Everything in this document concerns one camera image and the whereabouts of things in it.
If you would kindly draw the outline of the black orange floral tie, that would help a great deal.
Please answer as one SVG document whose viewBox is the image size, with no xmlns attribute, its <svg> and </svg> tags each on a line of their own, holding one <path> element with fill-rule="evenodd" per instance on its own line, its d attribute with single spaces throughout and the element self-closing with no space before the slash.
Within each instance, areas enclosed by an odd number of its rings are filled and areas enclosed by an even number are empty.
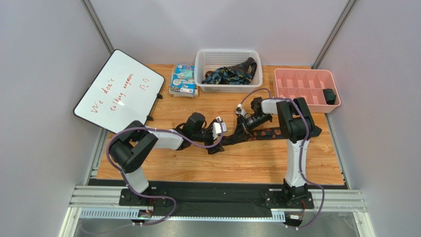
<svg viewBox="0 0 421 237">
<path fill-rule="evenodd" d="M 284 140 L 286 139 L 278 127 L 264 128 L 254 130 L 256 140 Z M 222 145 L 231 145 L 230 136 L 224 136 L 222 139 Z"/>
</svg>

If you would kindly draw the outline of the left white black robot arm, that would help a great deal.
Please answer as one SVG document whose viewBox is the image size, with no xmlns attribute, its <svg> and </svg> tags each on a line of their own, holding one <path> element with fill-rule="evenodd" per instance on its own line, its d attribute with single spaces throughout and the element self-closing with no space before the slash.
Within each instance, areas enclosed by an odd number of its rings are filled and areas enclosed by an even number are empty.
<svg viewBox="0 0 421 237">
<path fill-rule="evenodd" d="M 217 117 L 207 127 L 205 123 L 200 113 L 193 113 L 173 129 L 151 128 L 135 120 L 111 138 L 106 148 L 107 160 L 121 174 L 126 186 L 134 194 L 142 195 L 149 187 L 142 165 L 153 149 L 181 151 L 194 145 L 213 152 L 221 148 L 227 132 L 225 122 Z"/>
</svg>

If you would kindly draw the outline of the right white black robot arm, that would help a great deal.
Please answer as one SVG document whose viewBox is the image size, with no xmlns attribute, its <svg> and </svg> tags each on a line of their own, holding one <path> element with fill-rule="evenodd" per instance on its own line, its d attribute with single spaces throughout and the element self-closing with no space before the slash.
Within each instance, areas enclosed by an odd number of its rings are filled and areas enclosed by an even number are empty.
<svg viewBox="0 0 421 237">
<path fill-rule="evenodd" d="M 309 139 L 317 130 L 305 98 L 254 98 L 254 111 L 246 118 L 237 108 L 237 125 L 232 135 L 223 138 L 224 145 L 251 140 L 285 139 L 288 167 L 284 178 L 282 201 L 286 206 L 301 204 L 307 198 L 305 178 L 306 153 Z"/>
</svg>

